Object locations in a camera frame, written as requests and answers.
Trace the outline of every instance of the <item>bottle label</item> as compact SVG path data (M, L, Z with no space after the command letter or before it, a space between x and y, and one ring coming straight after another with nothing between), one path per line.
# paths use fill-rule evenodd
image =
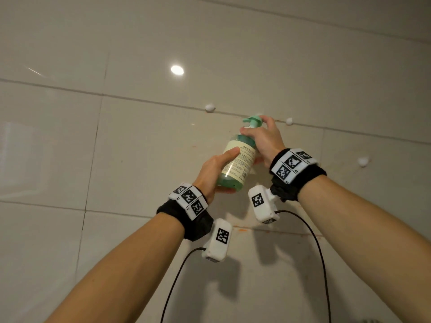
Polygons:
M222 170L222 173L244 184L245 178L253 166L256 150L244 142L231 140L224 151L226 152L229 149L237 146L241 150L240 155L238 155L233 161L226 164Z

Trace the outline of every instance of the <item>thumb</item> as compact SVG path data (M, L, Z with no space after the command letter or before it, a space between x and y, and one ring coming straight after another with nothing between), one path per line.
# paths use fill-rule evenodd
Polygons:
M235 157L237 157L238 155L240 155L240 152L241 152L241 150L237 146L237 147L228 149L222 155L219 155L218 159L220 161L221 166L224 166L226 163L232 161Z
M256 134L259 132L259 128L246 128L242 127L240 129L241 135L248 136L248 137L256 137Z

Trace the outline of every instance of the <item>tile wall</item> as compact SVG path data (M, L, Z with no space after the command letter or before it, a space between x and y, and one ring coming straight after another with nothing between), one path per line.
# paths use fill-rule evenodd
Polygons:
M0 0L0 322L42 322L249 114L276 118L288 147L431 239L427 9L427 0ZM360 156L370 156L366 168ZM216 199L212 216L235 226L229 257L190 258L166 322L326 320L306 228L253 217L246 192L269 181L257 166L243 191ZM310 222L298 203L279 208ZM319 240L334 322L398 322ZM183 258L202 244L182 243L139 322L159 322Z

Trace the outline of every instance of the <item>white cotton ball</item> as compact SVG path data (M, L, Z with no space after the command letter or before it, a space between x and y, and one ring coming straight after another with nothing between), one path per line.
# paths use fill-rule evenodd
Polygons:
M368 156L360 157L358 158L358 164L361 168L365 168L370 161L370 158Z
M216 107L214 106L213 103L207 104L205 106L205 111L209 112L209 113L213 113L215 109L216 109Z

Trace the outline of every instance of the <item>bottle pump nozzle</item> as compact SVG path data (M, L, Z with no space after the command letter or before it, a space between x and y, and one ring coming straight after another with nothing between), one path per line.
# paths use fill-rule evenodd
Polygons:
M243 119L243 122L250 122L249 128L258 128L262 125L262 118L258 115L253 115L249 118Z

